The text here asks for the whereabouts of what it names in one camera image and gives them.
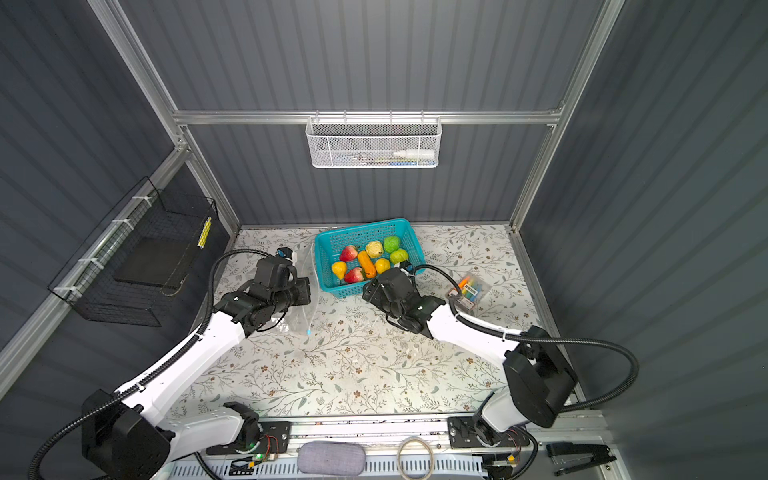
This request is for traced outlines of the yellow lemon toy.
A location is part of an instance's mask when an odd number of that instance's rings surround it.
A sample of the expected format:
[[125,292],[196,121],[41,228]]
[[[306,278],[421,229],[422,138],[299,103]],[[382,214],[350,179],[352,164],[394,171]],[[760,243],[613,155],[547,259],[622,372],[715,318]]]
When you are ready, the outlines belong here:
[[378,258],[374,263],[374,267],[376,273],[380,275],[391,268],[391,263],[387,258]]

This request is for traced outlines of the orange carrot toy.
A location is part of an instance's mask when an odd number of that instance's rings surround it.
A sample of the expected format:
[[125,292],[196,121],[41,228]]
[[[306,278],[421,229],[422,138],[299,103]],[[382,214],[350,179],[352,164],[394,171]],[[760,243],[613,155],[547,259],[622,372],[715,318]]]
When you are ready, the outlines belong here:
[[362,267],[363,270],[364,270],[364,273],[366,275],[366,279],[367,280],[374,279],[376,277],[376,275],[377,275],[375,267],[374,267],[374,262],[367,255],[365,250],[359,252],[357,260],[358,260],[358,262],[360,264],[360,267]]

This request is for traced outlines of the clear zip top bag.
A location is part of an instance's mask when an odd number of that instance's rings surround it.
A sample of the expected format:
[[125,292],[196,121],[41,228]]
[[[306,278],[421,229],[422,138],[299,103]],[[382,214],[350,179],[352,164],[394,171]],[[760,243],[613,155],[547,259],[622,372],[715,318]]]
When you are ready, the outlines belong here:
[[298,280],[291,293],[297,303],[288,307],[278,329],[295,336],[309,337],[313,333],[313,322],[320,293],[314,247],[311,244],[299,245],[294,252],[294,260]]

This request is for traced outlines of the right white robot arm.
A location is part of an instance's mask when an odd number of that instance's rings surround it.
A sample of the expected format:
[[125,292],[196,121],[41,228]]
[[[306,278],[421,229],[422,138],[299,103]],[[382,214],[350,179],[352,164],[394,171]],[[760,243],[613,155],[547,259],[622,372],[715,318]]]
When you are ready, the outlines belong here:
[[551,427],[577,384],[574,369],[545,330],[505,330],[466,315],[451,299],[421,294],[404,269],[378,275],[362,298],[397,329],[455,345],[501,373],[504,385],[472,417],[472,430],[487,445],[498,443],[512,427]]

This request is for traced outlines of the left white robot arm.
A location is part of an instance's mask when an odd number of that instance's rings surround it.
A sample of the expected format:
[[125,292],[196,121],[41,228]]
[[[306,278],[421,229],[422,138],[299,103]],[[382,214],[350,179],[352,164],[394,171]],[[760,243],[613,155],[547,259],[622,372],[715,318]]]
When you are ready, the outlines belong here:
[[170,421],[173,404],[221,356],[254,334],[280,324],[311,302],[310,281],[298,274],[293,252],[259,252],[253,277],[210,301],[196,330],[113,393],[99,390],[83,407],[82,454],[112,479],[150,479],[167,463],[224,446],[263,459],[275,451],[259,415],[229,401],[185,421]]

